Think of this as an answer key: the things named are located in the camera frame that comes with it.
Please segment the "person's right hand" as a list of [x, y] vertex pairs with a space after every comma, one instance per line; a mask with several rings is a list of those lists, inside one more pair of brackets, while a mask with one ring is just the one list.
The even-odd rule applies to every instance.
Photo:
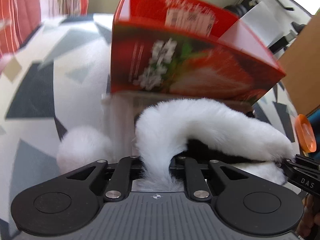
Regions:
[[316, 215], [312, 212], [313, 196], [308, 194], [304, 199], [304, 213], [297, 227], [296, 233], [303, 238], [310, 235], [311, 229], [314, 225], [319, 226], [319, 213]]

